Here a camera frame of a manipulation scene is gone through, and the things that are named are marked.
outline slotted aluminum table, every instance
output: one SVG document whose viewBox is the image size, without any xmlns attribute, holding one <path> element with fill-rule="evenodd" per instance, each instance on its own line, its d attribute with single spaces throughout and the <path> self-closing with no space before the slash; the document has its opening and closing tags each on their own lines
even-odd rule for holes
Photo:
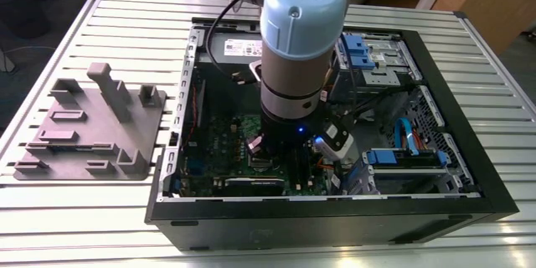
<svg viewBox="0 0 536 268">
<path fill-rule="evenodd" d="M 85 76 L 108 62 L 128 88 L 153 83 L 177 94 L 192 17 L 228 0 L 88 0 L 0 138 L 0 265 L 90 267 L 534 267 L 534 106 L 466 20 L 452 13 L 353 6 L 346 24 L 420 32 L 521 212 L 422 245 L 184 253 L 144 224 L 152 172 L 144 181 L 17 181 L 13 162 L 46 114 L 56 78 Z M 256 19 L 245 4 L 229 18 Z M 165 101 L 152 162 L 169 138 Z"/>
</svg>

